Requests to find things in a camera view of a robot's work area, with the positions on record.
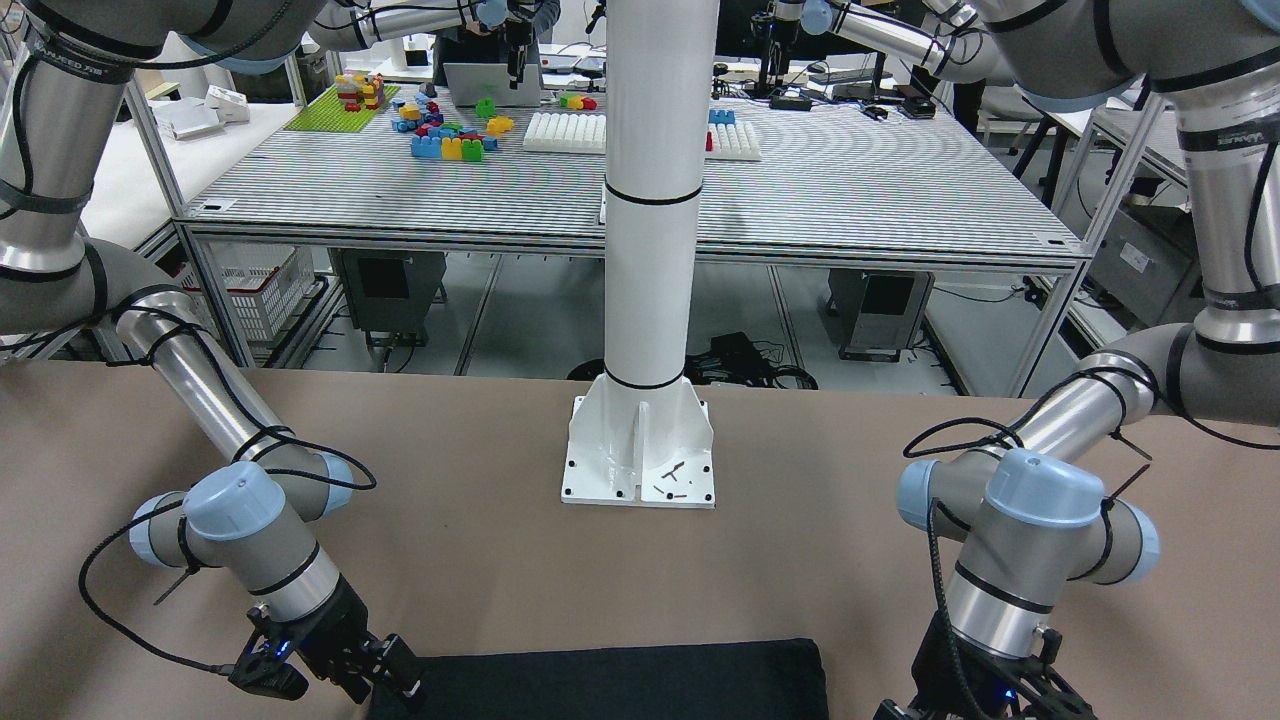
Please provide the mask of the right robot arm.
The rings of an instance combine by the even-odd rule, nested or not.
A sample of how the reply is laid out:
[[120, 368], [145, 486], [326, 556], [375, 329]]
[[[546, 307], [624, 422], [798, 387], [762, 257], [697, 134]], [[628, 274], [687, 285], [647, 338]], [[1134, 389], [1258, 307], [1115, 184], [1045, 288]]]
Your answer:
[[232, 665], [239, 689], [297, 700], [292, 665], [362, 703], [375, 687], [410, 708], [422, 667], [398, 635], [369, 632], [362, 600], [308, 524], [343, 507], [364, 465], [300, 439], [201, 327], [195, 304], [136, 252], [79, 236], [81, 214], [134, 73], [170, 35], [201, 63], [279, 67], [332, 1], [27, 1], [26, 46], [3, 110], [3, 333], [60, 336], [105, 323], [152, 368], [227, 465], [159, 496], [123, 529], [147, 562], [228, 568], [252, 594], [253, 630]]

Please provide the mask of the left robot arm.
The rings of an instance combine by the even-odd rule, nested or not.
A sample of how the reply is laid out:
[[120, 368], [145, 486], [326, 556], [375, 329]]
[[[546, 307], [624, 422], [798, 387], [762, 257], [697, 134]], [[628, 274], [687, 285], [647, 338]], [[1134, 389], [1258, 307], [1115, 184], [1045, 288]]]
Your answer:
[[973, 1], [937, 10], [936, 76], [1007, 70], [1044, 109], [1092, 108], [1146, 77], [1170, 102], [1187, 164], [1204, 306], [1190, 323], [1087, 356], [1027, 414], [911, 455], [901, 518], [963, 547], [911, 667], [916, 694], [878, 717], [1087, 717], [1052, 669], [1066, 582], [1119, 584], [1158, 559], [1153, 523], [1073, 461], [1153, 413], [1277, 424], [1277, 4]]

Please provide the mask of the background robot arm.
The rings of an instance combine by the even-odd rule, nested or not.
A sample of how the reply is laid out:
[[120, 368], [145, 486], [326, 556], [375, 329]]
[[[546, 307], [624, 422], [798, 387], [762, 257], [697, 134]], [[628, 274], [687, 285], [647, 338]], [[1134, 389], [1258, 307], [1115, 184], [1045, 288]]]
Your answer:
[[511, 14], [507, 1], [396, 3], [369, 9], [329, 1], [307, 35], [328, 51], [356, 53], [393, 38], [463, 28], [471, 22], [499, 26]]

